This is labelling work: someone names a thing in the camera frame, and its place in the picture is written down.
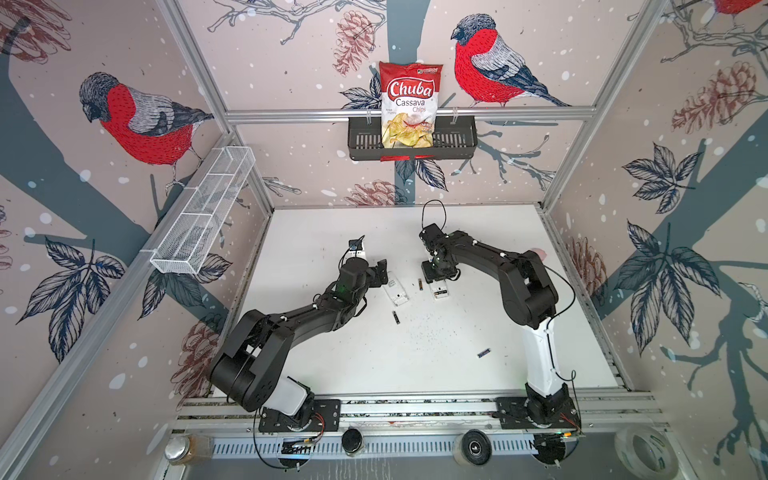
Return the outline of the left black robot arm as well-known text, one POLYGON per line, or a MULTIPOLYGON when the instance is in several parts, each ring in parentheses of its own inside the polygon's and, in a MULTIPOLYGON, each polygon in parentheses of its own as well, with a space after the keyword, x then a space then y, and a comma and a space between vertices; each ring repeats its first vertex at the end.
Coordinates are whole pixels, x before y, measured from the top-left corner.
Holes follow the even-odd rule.
POLYGON ((367 307, 367 292, 387 283, 385 260, 371 266, 351 257, 311 304, 285 313, 246 312, 210 362, 208 381, 248 412, 264 408, 262 433, 302 431, 313 422, 322 430, 336 430, 332 403, 316 406, 315 394, 284 375, 284 365, 293 347, 345 326, 367 307))

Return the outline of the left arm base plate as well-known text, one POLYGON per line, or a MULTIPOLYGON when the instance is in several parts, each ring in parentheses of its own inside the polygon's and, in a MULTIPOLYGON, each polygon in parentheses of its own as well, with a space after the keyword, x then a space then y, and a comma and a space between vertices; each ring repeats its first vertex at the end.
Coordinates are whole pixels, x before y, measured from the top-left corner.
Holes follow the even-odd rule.
POLYGON ((264 408, 258 423, 260 433, 337 432, 341 416, 339 399, 308 399, 294 415, 264 408))

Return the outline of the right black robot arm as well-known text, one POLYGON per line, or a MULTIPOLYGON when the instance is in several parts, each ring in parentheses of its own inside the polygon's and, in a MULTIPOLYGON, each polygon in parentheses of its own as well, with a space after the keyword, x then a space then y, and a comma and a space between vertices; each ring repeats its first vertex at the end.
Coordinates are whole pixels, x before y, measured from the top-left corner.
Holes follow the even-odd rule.
POLYGON ((460 277, 462 265, 499 283, 502 307, 522 328, 527 381, 523 397, 499 397, 497 412, 503 428, 581 428, 570 378, 563 376, 555 352, 553 320, 559 315, 559 294, 540 256, 504 251, 482 243, 464 231, 445 233, 435 223, 422 228, 419 238, 430 259, 422 263, 427 283, 460 277))

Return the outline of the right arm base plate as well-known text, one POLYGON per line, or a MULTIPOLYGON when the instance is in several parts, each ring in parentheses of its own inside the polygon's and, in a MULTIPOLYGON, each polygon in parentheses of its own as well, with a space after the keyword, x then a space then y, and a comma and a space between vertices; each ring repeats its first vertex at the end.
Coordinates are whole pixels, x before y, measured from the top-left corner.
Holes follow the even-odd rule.
POLYGON ((581 417, 574 401, 564 398, 543 400, 527 397, 497 397, 496 412, 504 430, 556 429, 580 430, 581 417))

